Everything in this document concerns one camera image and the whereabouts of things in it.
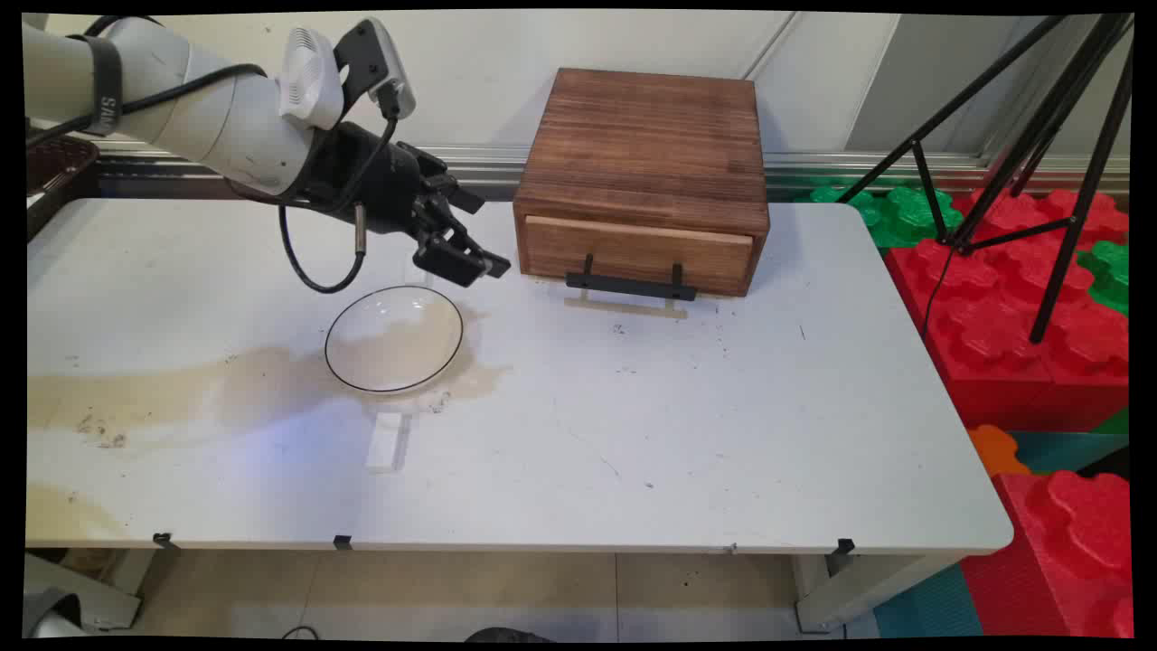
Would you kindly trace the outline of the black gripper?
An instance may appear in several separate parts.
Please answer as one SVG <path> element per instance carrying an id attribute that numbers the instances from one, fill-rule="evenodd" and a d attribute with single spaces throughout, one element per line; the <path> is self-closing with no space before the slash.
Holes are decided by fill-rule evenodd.
<path id="1" fill-rule="evenodd" d="M 349 223 L 361 204 L 369 231 L 413 236 L 417 268 L 462 288 L 479 278 L 502 278 L 510 261 L 480 247 L 449 207 L 476 214 L 484 198 L 463 188 L 429 151 L 379 142 L 381 136 L 353 123 L 326 133 L 299 175 L 299 202 Z"/>

